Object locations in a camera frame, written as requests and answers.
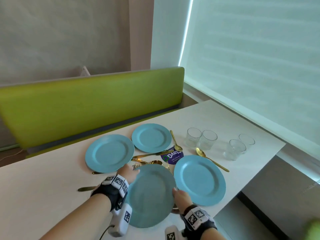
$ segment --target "forearm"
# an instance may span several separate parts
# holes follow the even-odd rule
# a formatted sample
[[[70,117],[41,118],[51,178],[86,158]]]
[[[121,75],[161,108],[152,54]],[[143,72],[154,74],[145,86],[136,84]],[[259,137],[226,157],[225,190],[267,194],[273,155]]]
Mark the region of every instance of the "forearm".
[[[205,230],[200,240],[226,240],[215,228]]]
[[[93,239],[110,209],[110,199],[103,194],[95,194],[63,218],[40,240]]]

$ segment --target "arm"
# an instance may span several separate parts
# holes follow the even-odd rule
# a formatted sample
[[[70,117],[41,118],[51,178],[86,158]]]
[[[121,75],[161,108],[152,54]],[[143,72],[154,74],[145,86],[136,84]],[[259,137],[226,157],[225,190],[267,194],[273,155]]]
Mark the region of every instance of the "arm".
[[[180,214],[184,214],[185,210],[193,204],[189,194],[183,190],[172,189],[174,202],[178,207]],[[206,229],[200,240],[226,240],[215,228]]]
[[[140,170],[133,171],[132,166],[125,164],[117,174],[131,184],[139,172]],[[110,199],[104,194],[97,193],[58,222],[40,240],[93,239],[106,217],[111,214],[110,210]]]

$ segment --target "green booth seat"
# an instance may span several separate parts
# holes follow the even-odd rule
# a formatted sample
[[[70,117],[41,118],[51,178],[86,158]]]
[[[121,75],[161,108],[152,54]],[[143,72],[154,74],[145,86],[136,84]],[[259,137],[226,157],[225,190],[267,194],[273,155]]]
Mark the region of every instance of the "green booth seat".
[[[107,125],[177,108],[183,67],[103,74],[0,88],[0,114],[23,149],[39,147]],[[115,126],[29,157],[158,115]]]

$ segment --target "person's left hand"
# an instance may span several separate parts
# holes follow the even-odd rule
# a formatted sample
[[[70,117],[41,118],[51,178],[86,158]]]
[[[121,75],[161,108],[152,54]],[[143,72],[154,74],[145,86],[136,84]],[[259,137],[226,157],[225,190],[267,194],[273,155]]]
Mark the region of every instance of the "person's left hand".
[[[134,170],[133,166],[125,164],[122,168],[118,169],[117,174],[124,177],[128,181],[128,184],[131,184],[136,179],[139,172],[140,169]]]

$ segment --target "hand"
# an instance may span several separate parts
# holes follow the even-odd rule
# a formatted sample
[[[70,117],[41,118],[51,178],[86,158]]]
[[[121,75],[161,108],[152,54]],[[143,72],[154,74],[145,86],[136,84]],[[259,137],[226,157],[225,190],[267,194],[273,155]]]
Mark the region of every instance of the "hand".
[[[138,173],[140,173],[140,169],[134,170],[133,166],[130,166],[129,164],[125,164],[122,168],[119,168],[117,172],[117,174],[121,175],[128,181],[128,184],[133,183]]]
[[[193,204],[189,194],[183,190],[172,189],[172,194],[174,197],[174,202],[178,207],[180,214],[184,214],[187,207]]]

